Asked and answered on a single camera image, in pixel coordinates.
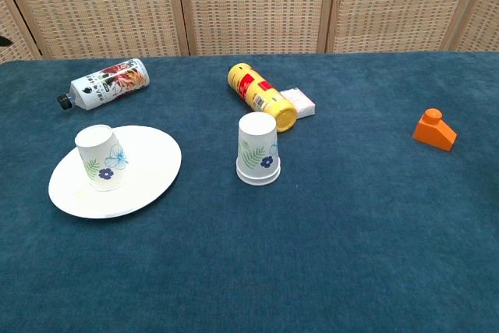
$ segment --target bottle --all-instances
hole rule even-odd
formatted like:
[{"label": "bottle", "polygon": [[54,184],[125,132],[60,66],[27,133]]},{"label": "bottle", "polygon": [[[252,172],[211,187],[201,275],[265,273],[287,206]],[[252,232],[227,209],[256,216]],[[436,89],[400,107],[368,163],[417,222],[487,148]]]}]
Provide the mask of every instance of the bottle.
[{"label": "bottle", "polygon": [[260,74],[244,63],[228,71],[228,84],[254,110],[274,116],[278,132],[285,132],[296,122],[295,107]]},{"label": "bottle", "polygon": [[75,105],[89,110],[149,84],[149,75],[138,58],[71,81],[69,93],[57,97],[62,109]]}]

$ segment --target orange toy block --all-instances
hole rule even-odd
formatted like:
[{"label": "orange toy block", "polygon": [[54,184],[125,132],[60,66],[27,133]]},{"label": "orange toy block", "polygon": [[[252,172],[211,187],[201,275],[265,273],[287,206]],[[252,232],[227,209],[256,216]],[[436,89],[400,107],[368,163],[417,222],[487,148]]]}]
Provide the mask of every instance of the orange toy block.
[{"label": "orange toy block", "polygon": [[427,109],[412,134],[412,138],[430,146],[450,151],[458,135],[442,120],[442,112],[435,108]]}]

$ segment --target yellow can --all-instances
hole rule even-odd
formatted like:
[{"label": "yellow can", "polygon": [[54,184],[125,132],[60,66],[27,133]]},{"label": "yellow can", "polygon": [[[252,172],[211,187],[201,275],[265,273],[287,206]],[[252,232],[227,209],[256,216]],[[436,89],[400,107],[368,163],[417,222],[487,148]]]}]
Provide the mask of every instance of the yellow can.
[{"label": "yellow can", "polygon": [[296,122],[296,109],[260,74],[244,63],[228,71],[228,84],[254,110],[274,116],[278,132],[285,132]]}]

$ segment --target upside-down paper cup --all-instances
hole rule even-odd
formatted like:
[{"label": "upside-down paper cup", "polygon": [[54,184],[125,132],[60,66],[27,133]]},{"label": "upside-down paper cup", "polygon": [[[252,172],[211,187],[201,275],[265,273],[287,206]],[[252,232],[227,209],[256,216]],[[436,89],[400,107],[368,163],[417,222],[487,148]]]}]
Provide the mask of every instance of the upside-down paper cup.
[{"label": "upside-down paper cup", "polygon": [[89,126],[76,135],[75,143],[93,188],[108,191],[125,182],[128,160],[111,127]]},{"label": "upside-down paper cup", "polygon": [[277,123],[265,112],[251,112],[239,120],[237,176],[250,185],[267,185],[279,177]]}]

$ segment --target wicker panel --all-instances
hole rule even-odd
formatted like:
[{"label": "wicker panel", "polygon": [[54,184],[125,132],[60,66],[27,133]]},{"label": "wicker panel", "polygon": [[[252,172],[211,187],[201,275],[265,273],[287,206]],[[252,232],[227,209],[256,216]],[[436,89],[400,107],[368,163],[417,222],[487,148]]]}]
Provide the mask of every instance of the wicker panel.
[{"label": "wicker panel", "polygon": [[0,0],[0,35],[13,42],[0,47],[0,62],[40,58],[12,0]]},{"label": "wicker panel", "polygon": [[477,0],[459,51],[499,51],[499,0]]},{"label": "wicker panel", "polygon": [[140,57],[180,55],[174,1],[22,0],[20,6],[49,57]]},{"label": "wicker panel", "polygon": [[432,51],[459,0],[339,0],[328,51]]},{"label": "wicker panel", "polygon": [[182,0],[191,53],[315,52],[322,0]]}]

